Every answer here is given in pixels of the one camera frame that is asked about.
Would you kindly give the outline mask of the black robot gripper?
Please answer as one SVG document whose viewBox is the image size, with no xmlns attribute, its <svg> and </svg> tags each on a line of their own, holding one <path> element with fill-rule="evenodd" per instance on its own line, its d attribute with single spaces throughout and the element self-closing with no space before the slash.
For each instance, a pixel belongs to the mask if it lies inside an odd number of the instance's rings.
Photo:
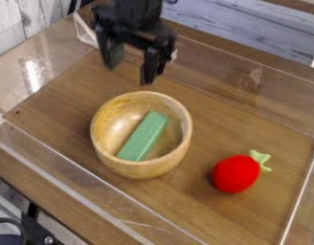
<svg viewBox="0 0 314 245">
<path fill-rule="evenodd" d="M 153 84 L 173 58 L 177 35 L 162 23 L 164 1 L 106 0 L 93 6 L 95 31 L 105 66 L 114 69 L 125 59 L 125 45 L 145 51 L 141 84 Z"/>
</svg>

